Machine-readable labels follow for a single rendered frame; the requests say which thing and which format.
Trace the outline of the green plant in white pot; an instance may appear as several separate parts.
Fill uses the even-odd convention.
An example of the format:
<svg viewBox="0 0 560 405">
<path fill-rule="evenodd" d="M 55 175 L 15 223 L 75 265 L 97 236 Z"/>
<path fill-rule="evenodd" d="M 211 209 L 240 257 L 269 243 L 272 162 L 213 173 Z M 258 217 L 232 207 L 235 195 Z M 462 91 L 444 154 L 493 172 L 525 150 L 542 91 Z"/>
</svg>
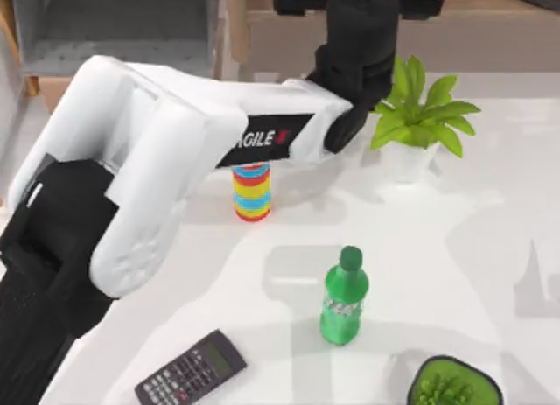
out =
<svg viewBox="0 0 560 405">
<path fill-rule="evenodd" d="M 467 117 L 481 109 L 453 98 L 457 83 L 456 75 L 447 74 L 428 85 L 420 59 L 395 58 L 390 92 L 372 109 L 378 119 L 370 142 L 370 149 L 380 152 L 381 164 L 395 182 L 416 183 L 440 148 L 463 157 L 459 133 L 476 135 Z"/>
</svg>

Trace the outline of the stack of coloured rings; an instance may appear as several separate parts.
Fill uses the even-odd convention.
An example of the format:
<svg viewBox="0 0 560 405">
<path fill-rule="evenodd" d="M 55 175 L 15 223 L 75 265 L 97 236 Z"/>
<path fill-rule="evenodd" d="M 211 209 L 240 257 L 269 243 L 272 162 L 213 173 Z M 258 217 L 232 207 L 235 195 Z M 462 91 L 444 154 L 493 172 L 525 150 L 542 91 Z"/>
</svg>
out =
<svg viewBox="0 0 560 405">
<path fill-rule="evenodd" d="M 235 213 L 248 222 L 263 220 L 271 209 L 270 165 L 235 166 L 232 173 Z"/>
</svg>

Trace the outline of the green bottle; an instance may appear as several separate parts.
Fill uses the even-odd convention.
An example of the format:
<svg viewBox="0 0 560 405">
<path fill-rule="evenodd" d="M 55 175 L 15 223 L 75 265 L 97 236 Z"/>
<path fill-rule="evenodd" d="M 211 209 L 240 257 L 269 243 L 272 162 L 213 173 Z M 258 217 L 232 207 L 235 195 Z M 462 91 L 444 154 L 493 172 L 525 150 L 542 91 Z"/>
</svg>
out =
<svg viewBox="0 0 560 405">
<path fill-rule="evenodd" d="M 363 302 L 369 290 L 369 278 L 362 265 L 362 251 L 347 245 L 325 275 L 319 325 L 322 337 L 332 345 L 347 345 L 360 330 Z"/>
</svg>

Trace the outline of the black calculator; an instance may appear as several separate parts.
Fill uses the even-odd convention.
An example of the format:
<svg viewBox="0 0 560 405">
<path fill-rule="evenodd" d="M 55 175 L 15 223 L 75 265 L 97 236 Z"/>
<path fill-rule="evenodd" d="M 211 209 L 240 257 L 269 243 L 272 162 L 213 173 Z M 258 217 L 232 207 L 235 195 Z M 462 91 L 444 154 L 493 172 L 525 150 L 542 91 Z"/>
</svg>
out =
<svg viewBox="0 0 560 405">
<path fill-rule="evenodd" d="M 141 405 L 193 405 L 247 367 L 219 329 L 152 373 L 135 387 Z"/>
</svg>

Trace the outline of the grey cabinet with wooden frame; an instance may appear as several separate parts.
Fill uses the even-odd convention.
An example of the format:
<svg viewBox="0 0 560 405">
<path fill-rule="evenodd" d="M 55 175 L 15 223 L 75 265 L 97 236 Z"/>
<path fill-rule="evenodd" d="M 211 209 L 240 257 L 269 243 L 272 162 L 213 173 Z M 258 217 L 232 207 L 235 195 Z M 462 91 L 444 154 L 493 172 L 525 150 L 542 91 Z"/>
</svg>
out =
<svg viewBox="0 0 560 405">
<path fill-rule="evenodd" d="M 218 74 L 223 24 L 234 25 L 234 55 L 248 52 L 250 0 L 0 0 L 0 28 L 39 94 L 46 78 L 67 79 L 93 55 Z"/>
</svg>

